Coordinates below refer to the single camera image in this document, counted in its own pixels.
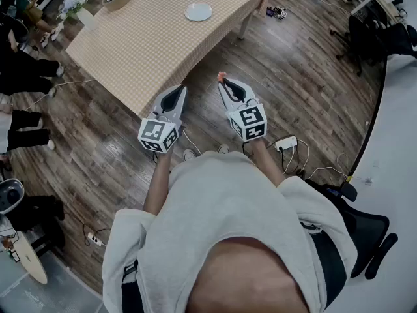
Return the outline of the pale flower bouquet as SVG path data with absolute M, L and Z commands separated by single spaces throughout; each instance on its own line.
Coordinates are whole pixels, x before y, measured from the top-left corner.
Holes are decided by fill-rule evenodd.
M 63 0 L 58 8 L 57 19 L 65 21 L 68 17 L 73 17 L 79 12 L 88 0 Z

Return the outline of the black mesh office chair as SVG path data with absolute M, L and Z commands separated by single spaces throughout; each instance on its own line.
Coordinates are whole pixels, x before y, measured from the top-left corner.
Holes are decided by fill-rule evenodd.
M 356 278 L 363 273 L 367 280 L 374 279 L 388 251 L 398 241 L 396 233 L 387 233 L 389 219 L 351 207 L 347 201 L 355 202 L 358 193 L 349 182 L 340 186 L 320 185 L 311 179 L 306 179 L 305 182 L 330 200 L 341 213 L 358 252 L 351 276 Z

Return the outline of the person's right forearm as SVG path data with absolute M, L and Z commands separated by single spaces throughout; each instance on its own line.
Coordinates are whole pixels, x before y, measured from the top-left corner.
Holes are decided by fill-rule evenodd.
M 278 187 L 285 180 L 285 176 L 268 152 L 264 140 L 257 138 L 250 142 L 250 146 L 258 169 Z

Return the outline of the grey bowl-shaped seat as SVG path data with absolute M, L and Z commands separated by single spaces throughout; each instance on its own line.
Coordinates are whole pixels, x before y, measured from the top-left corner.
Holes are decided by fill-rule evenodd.
M 23 197 L 25 189 L 18 179 L 6 179 L 0 182 L 0 215 L 5 215 L 16 208 Z

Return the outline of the white vase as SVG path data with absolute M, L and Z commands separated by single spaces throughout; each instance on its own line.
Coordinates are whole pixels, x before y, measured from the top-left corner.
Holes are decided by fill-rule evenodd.
M 76 13 L 79 21 L 89 30 L 93 31 L 97 28 L 97 22 L 94 16 L 84 7 L 80 8 Z

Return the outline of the person's left forearm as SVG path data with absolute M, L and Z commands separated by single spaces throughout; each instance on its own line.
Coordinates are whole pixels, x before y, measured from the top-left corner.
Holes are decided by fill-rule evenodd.
M 157 216 L 163 207 L 169 191 L 169 174 L 173 149 L 167 153 L 162 153 L 158 157 L 158 161 L 152 175 L 151 183 L 145 203 L 144 212 L 148 212 Z

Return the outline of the round light wooden table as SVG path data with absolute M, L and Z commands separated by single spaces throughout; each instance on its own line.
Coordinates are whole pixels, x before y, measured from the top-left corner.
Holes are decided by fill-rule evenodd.
M 19 262 L 23 268 L 32 276 L 37 282 L 45 285 L 48 283 L 48 277 L 45 269 L 36 254 L 34 248 L 21 232 L 17 231 L 14 240 L 12 241 L 13 252 L 19 257 Z

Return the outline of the table with checked tablecloth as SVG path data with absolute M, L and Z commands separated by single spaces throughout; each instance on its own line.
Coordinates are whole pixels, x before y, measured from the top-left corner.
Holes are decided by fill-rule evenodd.
M 207 3 L 212 16 L 188 20 L 192 3 Z M 238 23 L 267 0 L 131 0 L 119 10 L 103 8 L 93 31 L 82 29 L 67 54 L 140 117 L 156 96 L 180 84 L 189 71 Z

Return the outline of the white curved desk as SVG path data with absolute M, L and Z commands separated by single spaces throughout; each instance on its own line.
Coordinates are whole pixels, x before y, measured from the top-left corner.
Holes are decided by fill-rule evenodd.
M 417 305 L 417 59 L 396 55 L 355 174 L 356 207 L 387 216 L 398 242 L 373 280 L 349 287 L 355 313 L 410 313 Z

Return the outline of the white power strip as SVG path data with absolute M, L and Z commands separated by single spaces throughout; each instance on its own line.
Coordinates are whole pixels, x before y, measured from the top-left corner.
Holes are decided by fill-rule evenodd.
M 90 240 L 90 242 L 96 244 L 97 246 L 106 246 L 106 244 L 101 239 L 99 239 L 95 234 L 91 232 L 87 234 L 87 238 Z
M 295 148 L 298 144 L 297 137 L 292 135 L 282 138 L 274 143 L 274 147 L 277 151 L 284 151 L 287 149 Z

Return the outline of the person's grey shirt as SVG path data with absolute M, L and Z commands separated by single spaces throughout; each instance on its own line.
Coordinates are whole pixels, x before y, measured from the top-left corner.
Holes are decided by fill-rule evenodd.
M 299 177 L 278 187 L 239 152 L 208 151 L 176 166 L 157 216 L 116 212 L 102 266 L 103 302 L 122 313 L 122 283 L 143 313 L 184 313 L 211 248 L 255 239 L 276 253 L 311 313 L 323 313 L 350 275 L 357 250 L 340 212 Z

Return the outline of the white plate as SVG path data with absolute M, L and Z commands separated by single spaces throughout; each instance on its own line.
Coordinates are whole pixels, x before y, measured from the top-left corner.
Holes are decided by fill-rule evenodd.
M 207 3 L 192 3 L 184 11 L 185 17 L 193 22 L 202 22 L 212 16 L 212 7 Z

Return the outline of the small devices with printed squares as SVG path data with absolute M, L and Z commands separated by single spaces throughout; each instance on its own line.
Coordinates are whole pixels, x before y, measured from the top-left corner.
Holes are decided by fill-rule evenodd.
M 270 17 L 277 18 L 279 20 L 284 20 L 287 16 L 286 8 L 280 7 L 267 7 L 266 15 Z

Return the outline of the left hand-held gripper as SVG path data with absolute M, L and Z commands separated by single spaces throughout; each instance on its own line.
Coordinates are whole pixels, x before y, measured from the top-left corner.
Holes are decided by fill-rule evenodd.
M 149 151 L 166 154 L 180 137 L 188 88 L 183 84 L 169 87 L 154 101 L 154 109 L 143 118 L 138 133 L 141 145 Z

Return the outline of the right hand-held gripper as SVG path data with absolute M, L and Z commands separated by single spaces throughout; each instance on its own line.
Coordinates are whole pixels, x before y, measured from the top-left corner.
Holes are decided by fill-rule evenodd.
M 266 136 L 267 118 L 252 88 L 236 79 L 218 80 L 218 90 L 226 107 L 231 128 L 244 142 Z

